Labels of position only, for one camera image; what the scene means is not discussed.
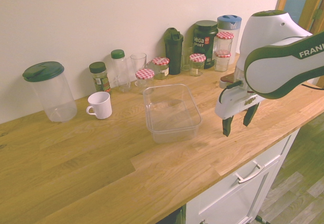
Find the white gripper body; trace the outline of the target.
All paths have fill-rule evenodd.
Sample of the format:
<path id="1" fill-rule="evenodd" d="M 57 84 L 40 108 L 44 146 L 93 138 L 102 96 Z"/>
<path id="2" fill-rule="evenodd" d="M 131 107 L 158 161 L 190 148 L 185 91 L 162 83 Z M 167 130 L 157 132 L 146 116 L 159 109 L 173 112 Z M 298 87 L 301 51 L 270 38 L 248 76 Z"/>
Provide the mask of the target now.
<path id="1" fill-rule="evenodd" d="M 258 103 L 259 95 L 246 90 L 242 81 L 236 81 L 227 85 L 219 95 L 215 113 L 225 120 Z"/>

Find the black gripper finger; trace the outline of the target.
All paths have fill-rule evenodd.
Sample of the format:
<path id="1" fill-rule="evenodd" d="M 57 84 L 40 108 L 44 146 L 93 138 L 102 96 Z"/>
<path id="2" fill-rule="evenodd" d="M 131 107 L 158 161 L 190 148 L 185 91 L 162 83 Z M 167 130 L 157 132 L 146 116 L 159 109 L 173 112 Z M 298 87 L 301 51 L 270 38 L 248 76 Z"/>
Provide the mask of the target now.
<path id="1" fill-rule="evenodd" d="M 232 120 L 233 120 L 233 116 L 222 120 L 223 135 L 229 136 L 231 132 Z"/>
<path id="2" fill-rule="evenodd" d="M 257 104 L 255 104 L 255 105 L 248 108 L 247 113 L 246 113 L 246 115 L 244 117 L 244 121 L 243 121 L 243 124 L 245 126 L 248 126 L 250 124 L 251 120 L 253 119 L 253 117 L 254 117 L 254 115 L 255 115 L 258 107 L 259 107 L 259 105 L 260 105 L 260 103 L 257 103 Z"/>

